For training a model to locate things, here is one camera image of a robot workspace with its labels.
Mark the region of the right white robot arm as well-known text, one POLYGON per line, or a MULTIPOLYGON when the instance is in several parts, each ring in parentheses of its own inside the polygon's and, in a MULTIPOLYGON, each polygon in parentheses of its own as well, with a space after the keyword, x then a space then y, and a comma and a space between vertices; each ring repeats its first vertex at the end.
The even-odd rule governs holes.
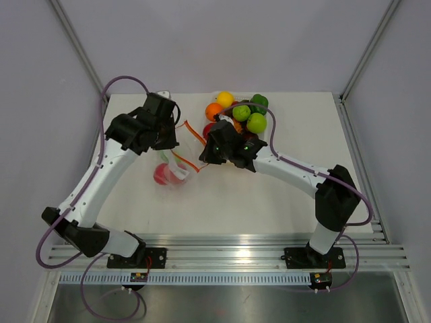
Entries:
POLYGON ((207 164, 233 163, 237 168, 272 176, 305 192, 314 199, 317 226, 304 248, 312 266, 322 266, 329 251, 356 210, 360 197, 349 171, 337 165, 318 169, 299 161, 287 161, 267 142, 245 139, 226 120, 211 127, 199 160, 207 164))

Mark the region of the pink peach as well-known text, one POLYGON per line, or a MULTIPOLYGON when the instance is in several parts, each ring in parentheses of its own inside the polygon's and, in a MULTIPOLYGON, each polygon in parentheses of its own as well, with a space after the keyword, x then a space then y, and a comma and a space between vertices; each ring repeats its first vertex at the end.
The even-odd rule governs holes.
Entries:
POLYGON ((170 181, 174 185, 182 184, 186 181, 186 179, 189 177, 189 171, 184 164, 178 164, 174 167, 173 170, 171 170, 170 173, 170 181))

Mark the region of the red apple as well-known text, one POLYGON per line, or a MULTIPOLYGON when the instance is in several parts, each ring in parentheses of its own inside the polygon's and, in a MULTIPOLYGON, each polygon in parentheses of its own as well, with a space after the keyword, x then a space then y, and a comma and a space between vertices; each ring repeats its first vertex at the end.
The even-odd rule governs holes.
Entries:
POLYGON ((154 170, 153 179, 157 184, 162 186, 171 184, 171 171, 168 164, 159 164, 154 170))
POLYGON ((205 126, 204 126, 202 134, 203 134, 203 138, 204 138, 206 141, 208 140, 208 138, 209 138, 209 132, 210 132, 211 128, 212 128, 214 125, 215 125, 215 123, 214 123, 214 122, 211 122, 211 123, 209 123, 209 124, 207 124, 207 125, 205 125, 205 126))

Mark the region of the green cucumber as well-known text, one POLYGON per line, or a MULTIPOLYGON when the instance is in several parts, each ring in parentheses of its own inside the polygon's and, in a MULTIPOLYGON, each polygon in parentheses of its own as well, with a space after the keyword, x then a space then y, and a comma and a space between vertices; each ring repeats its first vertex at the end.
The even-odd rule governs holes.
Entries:
POLYGON ((159 154, 160 154, 160 158, 163 160, 164 163, 168 163, 169 162, 169 158, 166 155, 165 151, 160 151, 159 154))

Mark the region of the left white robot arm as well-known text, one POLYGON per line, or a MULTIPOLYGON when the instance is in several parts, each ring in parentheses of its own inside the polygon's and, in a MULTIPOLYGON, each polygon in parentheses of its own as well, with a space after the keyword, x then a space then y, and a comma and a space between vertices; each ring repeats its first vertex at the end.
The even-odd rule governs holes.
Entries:
POLYGON ((68 198, 43 211, 42 219, 81 254, 113 254, 131 268, 145 263, 146 243, 141 238, 100 225, 97 218, 116 183, 142 153, 178 146, 175 108, 170 93, 152 92, 142 106, 113 118, 93 166, 68 198))

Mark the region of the clear zip top bag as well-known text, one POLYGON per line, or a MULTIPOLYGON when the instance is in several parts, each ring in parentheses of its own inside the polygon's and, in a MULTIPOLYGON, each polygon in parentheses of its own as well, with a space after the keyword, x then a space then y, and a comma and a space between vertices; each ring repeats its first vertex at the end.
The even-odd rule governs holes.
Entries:
MULTIPOLYGON (((169 158, 169 162, 166 164, 168 164, 170 171, 178 164, 186 165, 189 171, 189 177, 182 184, 174 185, 171 183, 169 185, 165 185, 170 188, 182 186, 194 178, 207 165, 199 160, 199 156, 205 147, 206 140, 191 126, 188 120, 185 120, 182 124, 176 127, 175 135, 179 145, 173 149, 162 150, 166 152, 166 155, 169 158)), ((159 164, 164 163, 160 158, 159 152, 160 151, 157 151, 157 164, 154 170, 159 164)))

